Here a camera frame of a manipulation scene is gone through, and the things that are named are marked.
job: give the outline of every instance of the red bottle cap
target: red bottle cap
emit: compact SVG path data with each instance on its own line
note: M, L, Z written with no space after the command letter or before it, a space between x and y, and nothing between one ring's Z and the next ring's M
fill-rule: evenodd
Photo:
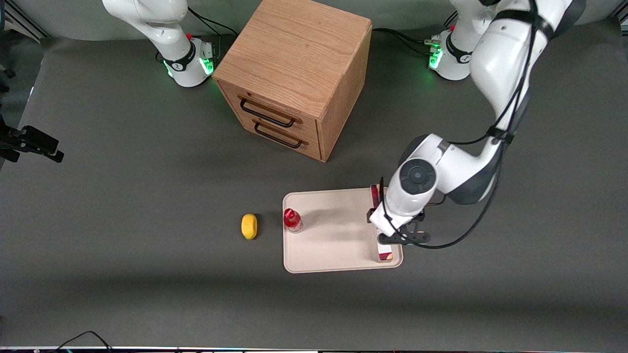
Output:
M299 224L299 222L301 222L301 215L299 215L297 211L286 209L286 211L283 212L283 223L286 227L294 227Z

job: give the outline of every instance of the drawer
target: drawer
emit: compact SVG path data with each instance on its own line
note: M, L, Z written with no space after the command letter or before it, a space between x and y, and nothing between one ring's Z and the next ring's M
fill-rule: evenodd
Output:
M240 87L226 82L219 82L219 85L242 124L244 121L257 119L265 126L272 126L275 130L290 136L318 142L316 120L289 114L284 111L285 109L265 102L263 97Z
M244 129L258 136L262 136L299 153L303 153L306 156L320 160L318 141L312 141L303 137L297 138L257 118L243 119L241 123Z

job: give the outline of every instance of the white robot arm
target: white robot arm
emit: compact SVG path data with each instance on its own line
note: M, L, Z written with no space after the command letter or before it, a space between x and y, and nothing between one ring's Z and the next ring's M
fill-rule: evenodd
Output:
M187 0L102 0L107 11L142 32L164 58L168 74L183 87L200 85L214 71L210 43L189 38L179 26Z
M528 105L532 66L550 39L572 26L585 7L585 0L543 0L538 5L535 0L452 3L458 9L458 23L453 32L440 34L447 36L446 45L437 53L437 65L432 61L430 68L452 80L470 72L495 111L495 124L476 140L487 139L478 156L435 134L409 144L384 201L370 217L388 237L405 238L399 228L423 211L435 190L460 205L486 197Z

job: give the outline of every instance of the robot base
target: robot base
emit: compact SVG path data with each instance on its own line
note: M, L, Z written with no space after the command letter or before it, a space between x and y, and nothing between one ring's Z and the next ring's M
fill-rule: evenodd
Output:
M442 31L439 35L433 35L432 40L440 40L441 43L445 43L447 36L451 33L450 30ZM469 63L458 63L456 57L454 57L448 50L447 46L443 45L440 57L435 62L430 62L428 66L430 69L436 71L440 77L446 80L459 81L466 79L471 74Z
M192 38L191 42L196 47L196 54L184 71L171 70L166 64L168 75L182 87L198 86L214 72L215 62L212 44L198 38Z

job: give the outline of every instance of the wooden cabinet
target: wooden cabinet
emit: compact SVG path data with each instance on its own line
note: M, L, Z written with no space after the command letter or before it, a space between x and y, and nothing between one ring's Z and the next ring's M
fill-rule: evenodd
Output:
M263 0L214 72L242 126L327 161L364 86L371 21L311 0Z

